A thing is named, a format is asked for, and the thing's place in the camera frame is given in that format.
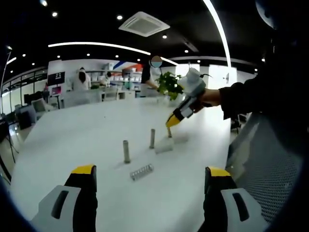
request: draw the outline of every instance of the ceiling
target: ceiling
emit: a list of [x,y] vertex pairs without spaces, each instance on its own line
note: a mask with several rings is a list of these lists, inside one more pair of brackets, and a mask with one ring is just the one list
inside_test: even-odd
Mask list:
[[[151,52],[165,58],[183,56],[225,57],[216,24],[202,0],[47,0],[44,7],[39,0],[9,1],[2,14],[5,38],[2,40],[1,65],[6,62],[5,44],[13,48],[6,79],[29,69],[46,66],[57,59],[101,58],[145,62],[148,55],[119,48],[94,45],[69,45],[48,48],[63,42],[101,42],[119,44]],[[254,0],[212,0],[222,22],[231,58],[261,64],[265,47],[270,43],[271,31],[260,19]],[[119,30],[119,26],[138,11],[146,12],[170,25],[170,29],[149,37]],[[123,20],[116,19],[122,15]],[[189,42],[197,51],[191,50]]]

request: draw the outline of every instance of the metal cylinder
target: metal cylinder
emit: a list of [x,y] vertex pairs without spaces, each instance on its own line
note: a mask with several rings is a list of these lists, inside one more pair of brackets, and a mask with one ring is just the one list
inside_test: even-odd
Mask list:
[[129,154],[129,142],[124,140],[124,155],[125,155],[125,163],[130,163],[130,154]]
[[168,127],[168,135],[169,135],[169,138],[172,137],[172,132],[170,131],[170,127]]
[[154,149],[155,146],[155,129],[151,129],[151,134],[150,134],[150,149]]

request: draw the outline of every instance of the ceiling light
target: ceiling light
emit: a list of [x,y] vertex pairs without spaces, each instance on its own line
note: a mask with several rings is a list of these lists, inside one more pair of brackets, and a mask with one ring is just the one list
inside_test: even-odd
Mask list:
[[169,59],[166,59],[166,58],[163,58],[163,57],[161,57],[161,59],[162,60],[164,60],[164,61],[166,61],[166,62],[168,62],[168,63],[171,63],[171,64],[173,64],[173,65],[178,65],[176,62],[174,62],[174,61],[171,61],[171,60],[169,60]]
[[55,43],[55,44],[50,44],[48,47],[58,47],[58,46],[65,46],[65,45],[99,45],[99,46],[107,46],[107,47],[117,47],[117,48],[122,48],[126,50],[130,50],[133,52],[140,52],[146,55],[150,55],[150,52],[142,51],[133,47],[127,47],[127,46],[122,46],[122,45],[117,45],[117,44],[111,44],[111,43],[97,43],[97,42],[68,42],[68,43]]
[[6,62],[6,64],[10,64],[10,63],[12,63],[13,61],[15,61],[17,58],[16,57],[14,57],[13,59],[10,59],[8,62]]
[[231,56],[230,56],[230,52],[228,50],[228,46],[227,46],[227,40],[226,40],[226,36],[221,24],[221,21],[219,19],[219,16],[215,10],[215,8],[213,7],[212,3],[210,0],[203,0],[204,3],[206,4],[209,12],[211,13],[211,16],[218,28],[222,43],[223,43],[223,47],[224,47],[224,51],[225,51],[225,55],[226,55],[226,61],[227,61],[227,66],[229,67],[229,72],[232,69],[232,64],[231,64]]

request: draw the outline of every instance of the green leaves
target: green leaves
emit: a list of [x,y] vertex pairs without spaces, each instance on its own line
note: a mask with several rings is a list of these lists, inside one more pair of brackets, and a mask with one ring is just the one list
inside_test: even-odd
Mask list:
[[168,95],[170,96],[170,100],[175,100],[179,93],[183,93],[183,88],[177,84],[177,80],[180,78],[180,75],[175,76],[171,72],[161,74],[159,79],[156,80],[156,82],[159,84],[159,92],[164,94],[167,90]]

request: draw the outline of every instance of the air conditioner vent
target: air conditioner vent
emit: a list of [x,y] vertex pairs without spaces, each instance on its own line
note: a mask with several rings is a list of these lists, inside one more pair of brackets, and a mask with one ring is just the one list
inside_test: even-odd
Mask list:
[[170,26],[166,23],[144,12],[137,12],[119,27],[120,30],[125,30],[144,37],[151,36],[169,28]]

